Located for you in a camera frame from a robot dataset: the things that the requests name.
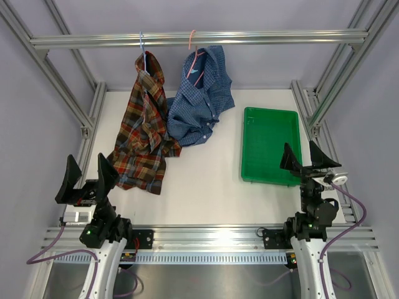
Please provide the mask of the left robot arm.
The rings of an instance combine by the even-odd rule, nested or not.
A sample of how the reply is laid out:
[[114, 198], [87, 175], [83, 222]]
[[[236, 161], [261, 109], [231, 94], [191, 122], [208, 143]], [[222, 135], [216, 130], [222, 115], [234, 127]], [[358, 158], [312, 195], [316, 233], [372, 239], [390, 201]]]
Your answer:
[[119, 175], [101, 153], [97, 156], [97, 173], [97, 179], [89, 179], [82, 187], [76, 188], [82, 171], [75, 158], [68, 155], [55, 201], [76, 207], [88, 204], [95, 208], [91, 221], [79, 237], [85, 246], [84, 252], [91, 256], [81, 295], [84, 298], [111, 298], [122, 251], [133, 244], [134, 233], [127, 229], [130, 221], [121, 218], [108, 199], [108, 193], [116, 186]]

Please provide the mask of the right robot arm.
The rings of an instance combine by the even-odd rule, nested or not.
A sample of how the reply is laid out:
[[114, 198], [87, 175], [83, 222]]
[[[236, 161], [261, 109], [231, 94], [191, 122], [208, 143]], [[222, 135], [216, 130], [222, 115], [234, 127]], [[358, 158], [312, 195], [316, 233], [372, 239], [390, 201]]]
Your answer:
[[327, 228], [337, 216], [336, 199], [322, 198], [325, 186], [319, 179], [341, 164], [330, 159], [316, 145], [309, 142], [310, 166], [303, 166], [289, 143], [284, 144], [280, 168], [300, 179], [300, 211], [289, 217], [283, 226], [283, 242], [294, 249], [299, 272], [302, 298], [335, 298], [328, 270]]

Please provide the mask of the light blue wire hanger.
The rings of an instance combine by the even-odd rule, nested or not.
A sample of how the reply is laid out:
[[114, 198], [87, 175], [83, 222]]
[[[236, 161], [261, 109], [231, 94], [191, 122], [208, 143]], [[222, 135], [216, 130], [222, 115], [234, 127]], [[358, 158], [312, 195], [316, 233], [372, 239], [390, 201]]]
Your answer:
[[139, 32], [139, 42], [140, 42], [140, 48], [142, 50], [142, 55], [143, 55], [143, 64], [144, 64], [144, 71], [146, 74], [150, 75], [148, 68], [147, 68], [147, 52], [145, 50], [145, 43], [143, 42], [143, 32]]

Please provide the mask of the blue checked shirt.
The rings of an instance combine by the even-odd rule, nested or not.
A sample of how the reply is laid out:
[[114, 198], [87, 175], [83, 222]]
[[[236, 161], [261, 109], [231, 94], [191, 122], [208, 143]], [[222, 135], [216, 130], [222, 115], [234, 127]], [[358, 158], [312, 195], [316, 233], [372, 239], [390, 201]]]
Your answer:
[[232, 80], [226, 70], [224, 49], [220, 45], [200, 48], [192, 74], [186, 78], [195, 53], [187, 56], [175, 97], [168, 101], [167, 130], [180, 146], [205, 143], [219, 123], [219, 116], [235, 107]]

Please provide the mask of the brown red plaid shirt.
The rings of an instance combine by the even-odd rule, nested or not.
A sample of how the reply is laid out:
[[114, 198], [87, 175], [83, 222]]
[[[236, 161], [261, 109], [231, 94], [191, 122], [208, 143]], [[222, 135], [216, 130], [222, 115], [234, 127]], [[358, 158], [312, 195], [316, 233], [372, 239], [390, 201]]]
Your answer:
[[166, 159], [179, 157], [182, 147], [167, 131], [168, 101], [160, 63], [146, 51], [135, 68], [137, 78], [108, 160], [119, 173], [120, 188], [159, 195]]

